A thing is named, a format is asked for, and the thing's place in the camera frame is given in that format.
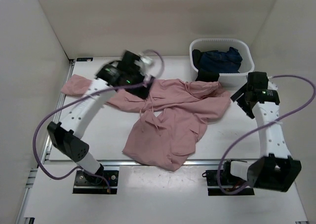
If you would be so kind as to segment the pink trousers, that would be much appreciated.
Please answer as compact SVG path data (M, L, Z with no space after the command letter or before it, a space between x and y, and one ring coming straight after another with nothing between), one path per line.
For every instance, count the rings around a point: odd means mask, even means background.
M122 150L137 161L186 160L195 153L208 123L220 119L230 102L230 93L219 82L158 79L145 100L122 89L107 104L140 114Z

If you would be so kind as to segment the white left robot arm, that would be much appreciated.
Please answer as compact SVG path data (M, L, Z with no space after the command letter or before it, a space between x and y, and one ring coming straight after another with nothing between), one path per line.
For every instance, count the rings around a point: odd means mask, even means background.
M104 181L104 167L89 152L89 145L82 137L101 107L118 90L142 100L148 98L155 77L146 74L146 69L154 64L147 53L126 50L120 60L104 64L71 111L58 123L50 122L47 126L54 147L76 163L93 185Z

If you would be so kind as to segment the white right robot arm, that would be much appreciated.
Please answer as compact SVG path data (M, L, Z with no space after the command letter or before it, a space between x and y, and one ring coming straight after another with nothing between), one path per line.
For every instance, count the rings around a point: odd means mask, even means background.
M286 146L278 123L280 100L276 90L268 88L264 72L252 72L246 84L232 97L251 119L255 119L260 142L260 157L250 164L230 160L224 163L219 176L227 184L241 181L249 187L286 192L302 169Z

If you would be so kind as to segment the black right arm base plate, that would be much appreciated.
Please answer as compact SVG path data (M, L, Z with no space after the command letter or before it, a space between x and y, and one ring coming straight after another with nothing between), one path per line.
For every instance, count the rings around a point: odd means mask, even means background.
M206 178L208 196L227 196L224 194L218 187L217 183L217 170L206 170L202 173L202 177ZM220 182L227 192L232 192L243 185L245 182L241 178L230 176L226 177L226 174L223 170L220 171ZM252 196L255 195L252 188L246 187L241 192L236 194L236 196Z

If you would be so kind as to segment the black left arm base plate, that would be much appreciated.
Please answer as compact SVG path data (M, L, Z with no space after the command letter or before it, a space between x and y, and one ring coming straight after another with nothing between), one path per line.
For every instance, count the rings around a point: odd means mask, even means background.
M102 176L107 182L98 177L90 177L82 170L78 170L74 179L73 194L117 194L119 170L104 170Z

